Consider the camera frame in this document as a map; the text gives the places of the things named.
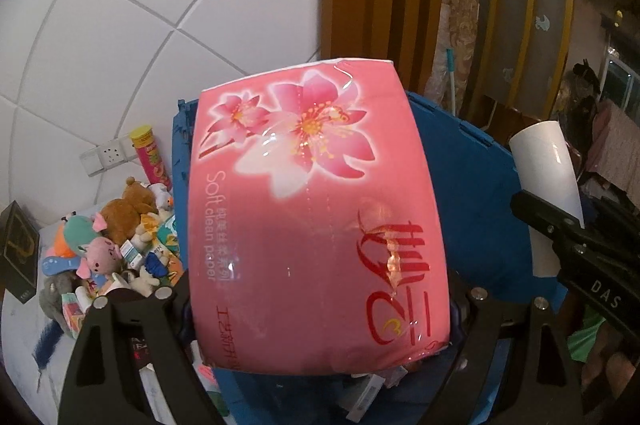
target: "blue plastic bin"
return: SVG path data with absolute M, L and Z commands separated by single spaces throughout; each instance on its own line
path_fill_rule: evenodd
M 509 207 L 520 190 L 513 158 L 485 132 L 445 112 L 433 102 L 408 94 L 420 132 L 442 225 L 447 265 L 470 285 L 495 297 L 528 302 L 544 296 L 555 309 L 566 290 L 555 278 L 531 274 L 527 225 Z M 178 102 L 174 118 L 173 171 L 178 236 L 187 235 L 187 196 L 191 139 L 198 101 Z M 180 240 L 186 261 L 187 240 Z M 476 421 L 492 403 L 506 361 L 507 344 L 499 344 L 486 394 Z M 435 395 L 456 352 L 448 349 L 426 361 L 423 369 L 393 389 L 382 391 L 365 414 L 364 425 L 413 425 Z M 238 425 L 349 424 L 334 405 L 342 377 L 264 376 L 216 370 L 225 401 Z

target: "stuffed animal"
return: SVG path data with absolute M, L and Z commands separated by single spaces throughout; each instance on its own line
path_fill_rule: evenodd
M 154 193 L 143 187 L 133 176 L 127 178 L 127 187 L 122 193 L 122 199 L 129 202 L 138 214 L 146 214 L 147 212 L 158 214 Z
M 158 213 L 154 200 L 154 195 L 149 189 L 133 177 L 128 177 L 122 198 L 111 200 L 100 211 L 107 224 L 105 235 L 118 246 L 122 246 L 127 239 L 132 239 L 140 224 L 140 214 Z
M 164 183 L 152 183 L 149 190 L 156 197 L 156 207 L 161 221 L 166 221 L 174 214 L 174 198 L 167 190 Z
M 47 277 L 53 277 L 64 271 L 74 271 L 81 278 L 91 278 L 97 286 L 102 286 L 107 281 L 104 275 L 90 271 L 86 259 L 79 255 L 74 255 L 70 259 L 54 255 L 45 256 L 40 261 L 40 268 Z
M 151 233 L 146 231 L 145 225 L 140 223 L 136 227 L 136 233 L 133 235 L 133 237 L 129 241 L 137 251 L 145 251 L 148 248 L 151 241 L 153 240 L 153 238 L 154 238 L 153 235 L 151 235 Z
M 127 239 L 130 239 L 136 233 L 136 227 L 140 224 L 140 214 L 133 206 L 123 199 L 117 198 L 111 200 L 103 206 L 100 214 L 107 222 L 105 235 L 122 246 Z
M 84 267 L 102 275 L 111 275 L 120 271 L 122 268 L 120 247 L 106 237 L 97 237 L 86 247 L 86 254 L 80 268 Z
M 154 252 L 150 251 L 145 258 L 145 269 L 154 277 L 166 277 L 169 275 L 169 270 L 165 266 L 168 263 L 168 258 L 162 257 L 160 259 Z
M 96 237 L 100 237 L 100 232 L 106 228 L 107 222 L 98 212 L 93 219 L 85 215 L 72 215 L 66 220 L 62 233 L 68 248 L 76 255 L 83 257 L 86 252 L 86 245 Z
M 44 287 L 38 294 L 38 302 L 42 312 L 50 319 L 55 320 L 70 337 L 72 336 L 71 330 L 62 314 L 62 294 L 73 293 L 78 286 L 78 277 L 71 271 L 64 271 L 51 277 L 46 277 Z
M 65 241 L 65 224 L 62 223 L 58 230 L 56 230 L 56 236 L 53 238 L 53 246 L 49 248 L 46 255 L 55 255 L 56 257 L 63 257 L 65 259 L 71 259 L 75 257 L 74 251 L 69 248 Z
M 160 285 L 160 280 L 153 277 L 143 266 L 140 268 L 140 276 L 132 270 L 125 270 L 122 276 L 127 281 L 131 289 L 137 291 L 144 297 L 149 297 L 156 287 Z

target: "orange plush toy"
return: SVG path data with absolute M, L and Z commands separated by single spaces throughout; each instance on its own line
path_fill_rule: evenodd
M 56 257 L 64 257 L 65 259 L 73 259 L 76 254 L 68 247 L 65 241 L 65 224 L 62 223 L 58 230 L 56 230 L 56 236 L 53 238 L 53 246 L 50 249 L 50 253 L 47 255 L 55 255 Z

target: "white paper cup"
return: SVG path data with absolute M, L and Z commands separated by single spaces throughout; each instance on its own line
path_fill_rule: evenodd
M 574 215 L 584 227 L 578 183 L 560 125 L 554 120 L 540 122 L 515 134 L 509 145 L 523 190 Z M 551 240 L 531 227 L 529 235 L 533 275 L 555 277 L 560 261 Z

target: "teal plush toy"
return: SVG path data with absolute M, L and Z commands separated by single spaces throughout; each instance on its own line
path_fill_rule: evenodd
M 84 257 L 87 245 L 96 237 L 101 237 L 100 232 L 106 228 L 107 222 L 100 212 L 95 214 L 94 219 L 85 215 L 72 215 L 66 220 L 63 235 L 71 251 Z

